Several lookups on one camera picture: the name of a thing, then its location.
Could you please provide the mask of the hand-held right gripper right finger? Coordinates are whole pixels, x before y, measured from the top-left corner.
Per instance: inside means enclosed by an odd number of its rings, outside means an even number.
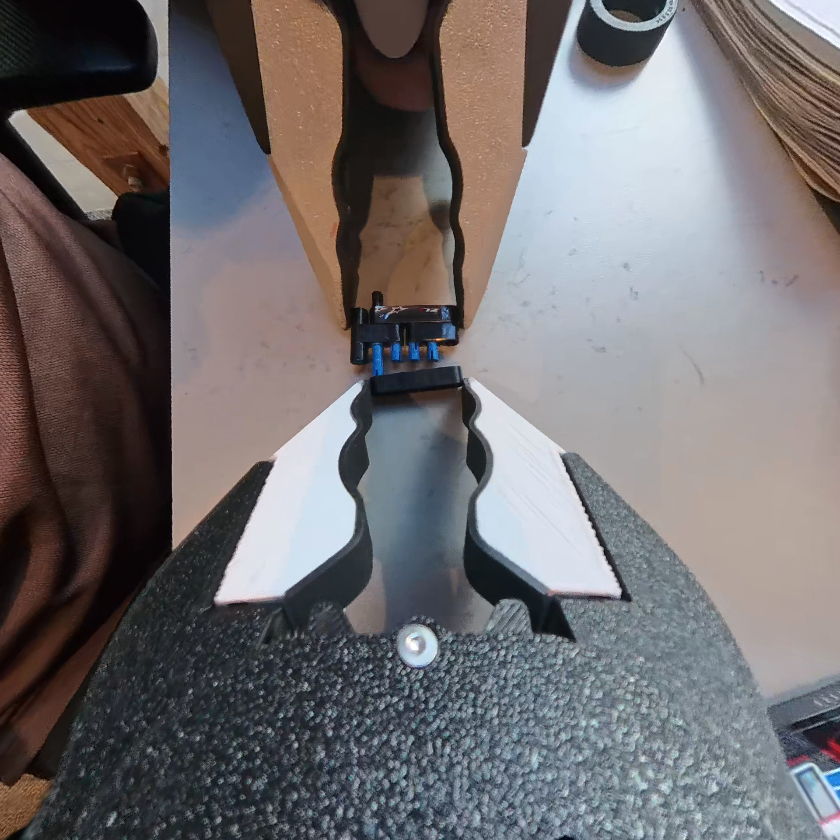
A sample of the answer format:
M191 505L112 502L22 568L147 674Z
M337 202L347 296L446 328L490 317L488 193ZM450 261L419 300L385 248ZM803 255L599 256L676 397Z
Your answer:
M464 568L488 603L524 605L539 635L572 636L565 598L621 601L620 574L570 471L565 451L475 377L464 380L468 502Z

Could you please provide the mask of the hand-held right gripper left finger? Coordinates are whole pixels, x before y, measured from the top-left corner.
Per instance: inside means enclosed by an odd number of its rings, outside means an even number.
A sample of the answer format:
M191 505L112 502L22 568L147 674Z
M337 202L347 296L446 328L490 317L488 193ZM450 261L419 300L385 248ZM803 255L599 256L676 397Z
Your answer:
M371 388L356 383L272 456L214 606L279 604L292 627L345 611L369 583L373 548L360 483L370 465Z

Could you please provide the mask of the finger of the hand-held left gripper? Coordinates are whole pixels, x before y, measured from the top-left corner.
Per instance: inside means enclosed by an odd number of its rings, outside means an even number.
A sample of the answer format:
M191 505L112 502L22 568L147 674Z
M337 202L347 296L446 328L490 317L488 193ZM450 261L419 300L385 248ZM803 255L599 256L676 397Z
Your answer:
M485 296L527 152L522 144L525 1L443 2L430 69L437 136L453 194L453 279L459 326Z
M251 3L269 164L333 316L347 329L335 162L343 134L344 46L329 5Z

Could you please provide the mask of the short black brick beam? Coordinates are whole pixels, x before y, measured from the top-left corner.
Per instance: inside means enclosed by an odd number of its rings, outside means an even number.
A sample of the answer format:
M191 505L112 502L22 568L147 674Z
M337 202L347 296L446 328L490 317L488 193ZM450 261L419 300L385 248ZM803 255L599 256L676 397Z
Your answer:
M464 376L458 365L379 374L368 380L371 394L377 398L457 389L463 382Z

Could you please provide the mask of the black brick assembly blue pins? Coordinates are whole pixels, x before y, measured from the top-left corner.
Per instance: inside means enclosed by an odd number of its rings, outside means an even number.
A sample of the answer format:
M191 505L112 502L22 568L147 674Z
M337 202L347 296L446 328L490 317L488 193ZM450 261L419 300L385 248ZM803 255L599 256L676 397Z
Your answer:
M425 350L432 362L439 360L441 347L459 342L458 310L453 305L412 304L388 306L384 294L372 292L368 308L357 307L350 319L350 362L371 364L371 344L382 343L393 363L403 355L419 361Z

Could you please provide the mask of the light grey desk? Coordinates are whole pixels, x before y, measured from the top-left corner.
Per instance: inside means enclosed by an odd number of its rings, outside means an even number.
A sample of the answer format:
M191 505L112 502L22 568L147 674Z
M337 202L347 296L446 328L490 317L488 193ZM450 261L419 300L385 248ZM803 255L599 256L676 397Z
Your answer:
M172 2L173 540L357 378L203 2ZM763 692L838 676L838 233L692 3L636 71L563 37L450 354L707 590Z

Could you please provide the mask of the person's left hand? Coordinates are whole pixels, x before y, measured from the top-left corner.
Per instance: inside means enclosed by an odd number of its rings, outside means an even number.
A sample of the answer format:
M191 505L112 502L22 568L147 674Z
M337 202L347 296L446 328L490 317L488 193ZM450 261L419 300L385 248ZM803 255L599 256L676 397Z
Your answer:
M352 39L352 64L364 89L387 108L425 112L434 107L430 49L423 41L405 56L389 58L357 28Z

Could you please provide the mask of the black toy tyre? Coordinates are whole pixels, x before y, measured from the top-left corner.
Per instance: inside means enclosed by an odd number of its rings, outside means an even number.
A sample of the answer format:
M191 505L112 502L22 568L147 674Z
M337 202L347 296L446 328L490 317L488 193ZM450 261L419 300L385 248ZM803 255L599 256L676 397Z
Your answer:
M586 1L577 43L609 67L636 65L653 55L678 7L678 1Z

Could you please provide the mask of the open instruction book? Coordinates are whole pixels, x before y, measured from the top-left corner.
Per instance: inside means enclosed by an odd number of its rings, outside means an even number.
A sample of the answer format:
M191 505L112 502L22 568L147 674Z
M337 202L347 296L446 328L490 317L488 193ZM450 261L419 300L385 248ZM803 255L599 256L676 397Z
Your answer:
M766 123L839 229L839 2L696 1Z

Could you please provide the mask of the black office chair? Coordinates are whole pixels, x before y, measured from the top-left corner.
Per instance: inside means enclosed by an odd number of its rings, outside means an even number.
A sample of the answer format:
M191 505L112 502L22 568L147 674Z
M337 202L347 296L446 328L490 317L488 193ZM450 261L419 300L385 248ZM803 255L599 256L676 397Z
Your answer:
M168 95L140 2L2 2L2 155L65 215L87 214L13 126L28 113L113 193L168 187Z

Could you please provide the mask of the person's brown sweater torso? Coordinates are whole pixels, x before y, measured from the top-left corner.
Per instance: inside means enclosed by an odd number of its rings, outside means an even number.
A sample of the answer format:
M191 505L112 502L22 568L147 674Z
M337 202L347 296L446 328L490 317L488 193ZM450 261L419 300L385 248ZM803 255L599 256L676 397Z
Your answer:
M152 279L5 157L1 240L1 775L12 785L170 549L170 340Z

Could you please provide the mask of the red toy race car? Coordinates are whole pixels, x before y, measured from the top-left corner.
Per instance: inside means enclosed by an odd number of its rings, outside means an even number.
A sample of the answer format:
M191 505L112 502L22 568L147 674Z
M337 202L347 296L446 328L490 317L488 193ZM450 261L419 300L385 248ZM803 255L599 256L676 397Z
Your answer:
M825 838L839 838L839 741L830 734L788 731L780 744L793 783Z

